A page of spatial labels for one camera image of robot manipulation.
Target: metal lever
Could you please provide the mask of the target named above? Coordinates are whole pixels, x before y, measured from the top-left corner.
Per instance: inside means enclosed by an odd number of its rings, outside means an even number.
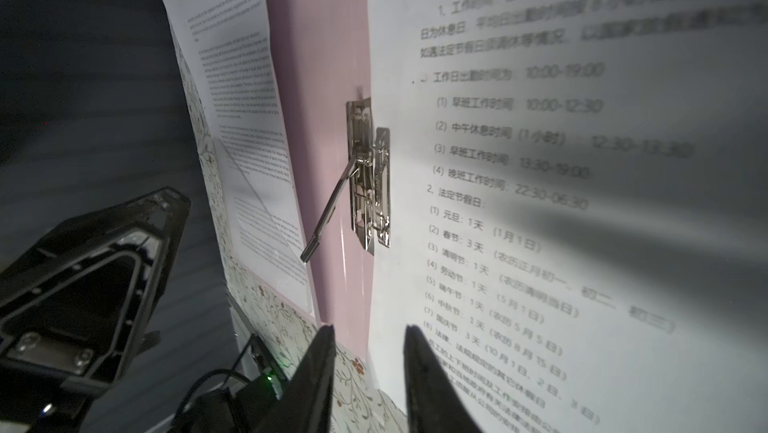
[[[312,255],[315,254],[315,250],[318,246],[320,246],[320,237],[322,236],[322,230],[326,227],[328,222],[331,219],[331,216],[333,215],[333,212],[336,211],[336,201],[339,199],[339,195],[341,195],[341,190],[344,188],[344,184],[348,179],[351,178],[352,175],[357,173],[357,170],[359,168],[358,162],[359,158],[350,158],[350,162],[346,164],[346,167],[344,168],[344,171],[341,173],[341,178],[336,183],[336,188],[333,189],[333,193],[331,194],[330,200],[328,200],[328,204],[326,205],[326,208],[322,211],[322,215],[320,215],[320,221],[317,222],[317,227],[315,227],[314,233],[312,233],[312,238],[310,238],[310,241],[307,242],[306,248],[304,248],[304,251],[301,252],[301,261],[306,264],[310,261],[310,258],[312,258]]]

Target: lever arch mechanism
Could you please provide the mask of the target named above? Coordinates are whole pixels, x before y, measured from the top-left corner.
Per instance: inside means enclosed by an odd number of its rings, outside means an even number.
[[[360,244],[373,255],[373,236],[389,248],[389,128],[373,136],[371,99],[346,103],[347,144],[350,162],[331,193],[320,221],[301,254],[307,263],[320,246],[322,231],[336,209],[344,183],[350,181],[352,229]]]

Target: gray wall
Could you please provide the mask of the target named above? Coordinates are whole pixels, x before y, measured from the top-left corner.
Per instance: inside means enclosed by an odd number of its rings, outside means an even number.
[[[163,341],[83,431],[146,431],[236,345],[161,0],[0,0],[0,263],[68,217],[170,185],[193,200],[150,323]]]

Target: paper page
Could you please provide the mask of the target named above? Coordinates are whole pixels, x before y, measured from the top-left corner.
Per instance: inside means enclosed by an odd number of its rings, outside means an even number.
[[[214,138],[234,254],[314,316],[266,0],[163,1]]]
[[[768,431],[766,0],[369,0],[406,324],[484,431]]]

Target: pink binder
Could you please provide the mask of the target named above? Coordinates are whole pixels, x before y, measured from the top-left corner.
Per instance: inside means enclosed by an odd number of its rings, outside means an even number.
[[[267,0],[272,55],[306,238],[348,161],[345,104],[370,96],[367,0]],[[345,191],[312,257],[320,320],[366,358],[373,257]]]

